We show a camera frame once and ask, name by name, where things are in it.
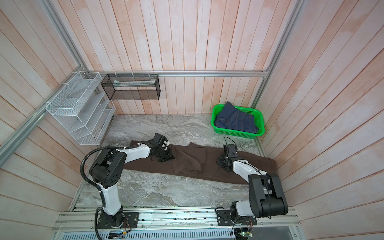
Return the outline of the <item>brown corduroy trousers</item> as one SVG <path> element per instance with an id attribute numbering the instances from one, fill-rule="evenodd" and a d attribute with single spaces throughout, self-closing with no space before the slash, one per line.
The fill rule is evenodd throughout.
<path id="1" fill-rule="evenodd" d="M 217 164 L 224 148 L 170 145 L 173 160 L 159 162 L 156 157 L 139 158 L 124 164 L 124 169 L 147 173 L 189 177 L 207 181 L 245 185 L 247 180 L 235 173 L 228 173 Z"/>

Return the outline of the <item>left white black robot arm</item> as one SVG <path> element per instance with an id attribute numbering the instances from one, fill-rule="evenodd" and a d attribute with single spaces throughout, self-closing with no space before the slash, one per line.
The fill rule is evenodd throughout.
<path id="1" fill-rule="evenodd" d="M 98 240 L 99 229 L 122 229 L 117 237 L 123 237 L 137 227 L 139 213 L 125 213 L 119 199 L 118 181 L 124 165 L 135 160 L 155 157 L 160 163 L 174 159 L 168 139 L 156 133 L 146 142 L 128 147 L 100 147 L 89 152 L 80 164 L 82 178 L 95 187 L 101 197 L 102 206 L 95 212 L 94 230 Z"/>

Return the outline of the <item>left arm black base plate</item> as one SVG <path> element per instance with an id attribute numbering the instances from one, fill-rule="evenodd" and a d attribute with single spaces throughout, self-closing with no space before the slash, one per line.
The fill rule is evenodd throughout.
<path id="1" fill-rule="evenodd" d="M 102 211 L 99 214 L 97 227 L 98 229 L 135 229 L 137 228 L 138 220 L 138 212 L 118 212 L 112 216 Z"/>

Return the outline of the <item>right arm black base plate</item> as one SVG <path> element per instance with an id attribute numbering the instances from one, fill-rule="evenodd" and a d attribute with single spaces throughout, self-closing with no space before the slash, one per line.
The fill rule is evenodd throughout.
<path id="1" fill-rule="evenodd" d="M 257 219 L 254 216 L 235 216 L 230 210 L 215 209 L 219 226 L 255 226 Z"/>

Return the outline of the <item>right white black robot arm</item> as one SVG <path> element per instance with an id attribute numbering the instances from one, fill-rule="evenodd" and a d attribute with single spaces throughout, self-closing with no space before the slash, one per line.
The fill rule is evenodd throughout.
<path id="1" fill-rule="evenodd" d="M 267 173 L 251 165 L 240 157 L 235 142 L 224 145 L 224 153 L 217 160 L 219 167 L 228 174 L 236 174 L 249 185 L 249 199 L 233 202 L 229 210 L 217 207 L 218 223 L 241 225 L 256 222 L 256 218 L 268 218 L 286 215 L 288 203 L 277 174 Z"/>

